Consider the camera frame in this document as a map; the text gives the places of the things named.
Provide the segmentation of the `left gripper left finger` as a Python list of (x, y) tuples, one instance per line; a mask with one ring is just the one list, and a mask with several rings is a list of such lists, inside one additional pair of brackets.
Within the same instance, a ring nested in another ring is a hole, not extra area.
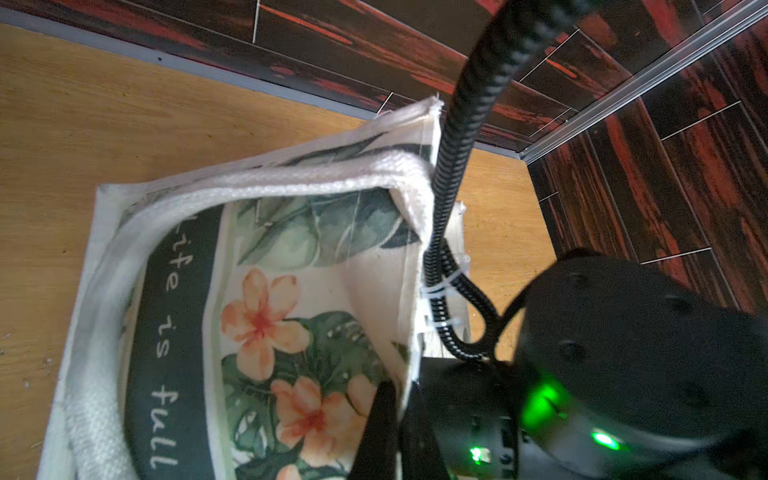
[(393, 480), (398, 450), (397, 394), (379, 384), (348, 480)]

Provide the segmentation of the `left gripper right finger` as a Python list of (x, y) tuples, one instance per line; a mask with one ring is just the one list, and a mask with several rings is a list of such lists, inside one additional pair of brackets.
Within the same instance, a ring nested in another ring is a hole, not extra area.
[(450, 479), (417, 382), (411, 383), (400, 423), (399, 451), (403, 479)]

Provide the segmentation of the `white floral canvas tote bag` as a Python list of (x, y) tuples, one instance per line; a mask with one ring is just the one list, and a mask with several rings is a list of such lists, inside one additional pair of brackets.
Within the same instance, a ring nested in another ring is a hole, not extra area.
[(346, 479), (401, 415), (442, 102), (96, 192), (41, 479)]

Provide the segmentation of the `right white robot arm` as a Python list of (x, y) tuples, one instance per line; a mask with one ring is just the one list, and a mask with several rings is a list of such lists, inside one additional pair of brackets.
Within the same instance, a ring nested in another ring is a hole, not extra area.
[(496, 113), (556, 261), (424, 392), (447, 468), (767, 475), (767, 5), (510, 1), (445, 119), (436, 226)]

